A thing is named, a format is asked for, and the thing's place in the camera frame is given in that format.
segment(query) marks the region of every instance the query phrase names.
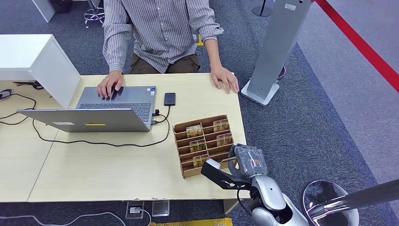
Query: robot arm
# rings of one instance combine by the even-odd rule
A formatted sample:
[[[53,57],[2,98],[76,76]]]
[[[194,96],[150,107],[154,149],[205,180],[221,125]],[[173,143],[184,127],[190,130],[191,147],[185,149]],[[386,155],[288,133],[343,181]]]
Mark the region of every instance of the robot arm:
[[[308,221],[280,191],[276,181],[266,176],[267,168],[261,150],[233,145],[229,157],[237,157],[239,168],[233,162],[229,170],[233,175],[220,170],[220,164],[208,159],[201,174],[222,189],[249,190],[252,219],[257,226],[308,226]]]

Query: wooden desk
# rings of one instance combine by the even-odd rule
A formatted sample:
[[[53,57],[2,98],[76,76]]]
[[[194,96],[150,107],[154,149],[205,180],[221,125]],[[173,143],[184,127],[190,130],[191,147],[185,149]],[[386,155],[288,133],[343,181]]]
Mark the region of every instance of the wooden desk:
[[[61,106],[45,90],[35,90],[32,86],[17,87],[9,81],[0,81],[0,91],[12,88],[15,93],[38,100],[37,108],[60,108]],[[11,96],[0,101],[0,117],[15,113],[17,109],[29,108],[33,101],[19,96]],[[17,114],[0,121],[14,123],[24,119]],[[58,132],[51,126],[38,122],[37,128],[43,136],[54,139]],[[33,189],[41,167],[52,143],[42,141],[27,119],[15,126],[0,124],[0,202],[25,202]]]
[[[84,87],[96,86],[103,78],[83,76],[70,107],[75,107]],[[176,93],[168,139],[145,148],[54,143],[28,201],[224,199],[228,212],[236,203],[236,191],[223,190],[202,175],[183,179],[172,134],[177,123],[227,114],[234,141],[246,143],[237,94],[227,95],[211,84],[209,74],[201,73],[126,75],[125,86],[157,86],[155,105],[162,114],[168,110],[163,106],[164,93]],[[56,139],[149,144],[162,140],[167,130],[168,125],[162,123],[152,126],[149,133],[59,131]],[[242,197],[249,194],[242,192]]]

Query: right hand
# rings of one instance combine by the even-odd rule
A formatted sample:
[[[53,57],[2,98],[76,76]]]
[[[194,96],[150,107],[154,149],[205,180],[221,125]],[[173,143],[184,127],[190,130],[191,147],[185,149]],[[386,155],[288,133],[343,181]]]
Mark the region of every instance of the right hand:
[[[118,91],[122,86],[123,75],[120,71],[112,71],[97,86],[97,94],[101,98],[111,96],[111,87],[116,83],[115,90]]]

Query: card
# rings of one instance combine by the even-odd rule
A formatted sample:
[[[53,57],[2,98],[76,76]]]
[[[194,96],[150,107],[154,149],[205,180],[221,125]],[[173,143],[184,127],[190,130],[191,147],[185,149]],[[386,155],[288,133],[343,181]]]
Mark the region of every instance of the card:
[[[223,131],[223,130],[228,130],[228,129],[229,129],[229,122],[227,121],[227,119],[222,119],[222,120],[213,122],[213,132],[214,133]]]
[[[197,167],[202,167],[204,165],[204,162],[209,158],[208,154],[203,154],[200,156],[195,156],[192,161],[194,163],[194,168]]]
[[[233,143],[233,136],[231,133],[222,134],[216,137],[216,146],[229,145]]]
[[[196,125],[196,126],[187,127],[186,132],[187,132],[187,137],[201,136],[202,135],[202,126]]]
[[[199,152],[207,148],[205,139],[190,142],[190,152]]]

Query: laptop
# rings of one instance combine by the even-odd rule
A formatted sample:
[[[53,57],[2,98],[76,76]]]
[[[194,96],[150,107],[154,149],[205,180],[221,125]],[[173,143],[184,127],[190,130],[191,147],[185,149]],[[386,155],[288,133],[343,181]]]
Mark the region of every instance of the laptop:
[[[155,86],[112,89],[100,98],[85,87],[75,109],[17,110],[65,132],[148,132],[155,105]]]

